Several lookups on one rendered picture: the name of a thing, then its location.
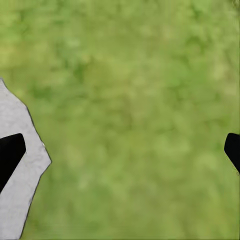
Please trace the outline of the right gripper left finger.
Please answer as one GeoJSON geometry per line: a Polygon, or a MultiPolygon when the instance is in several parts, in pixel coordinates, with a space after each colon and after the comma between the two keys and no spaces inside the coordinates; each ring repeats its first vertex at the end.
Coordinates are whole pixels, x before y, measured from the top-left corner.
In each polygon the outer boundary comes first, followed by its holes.
{"type": "Polygon", "coordinates": [[[0,139],[0,193],[26,152],[21,133],[0,139]]]}

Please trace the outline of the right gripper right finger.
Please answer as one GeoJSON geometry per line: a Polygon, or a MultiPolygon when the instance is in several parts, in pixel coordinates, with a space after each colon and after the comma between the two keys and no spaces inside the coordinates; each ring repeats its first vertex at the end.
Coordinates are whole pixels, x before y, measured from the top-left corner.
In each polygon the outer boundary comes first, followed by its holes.
{"type": "Polygon", "coordinates": [[[240,173],[240,134],[228,133],[225,140],[224,152],[240,173]]]}

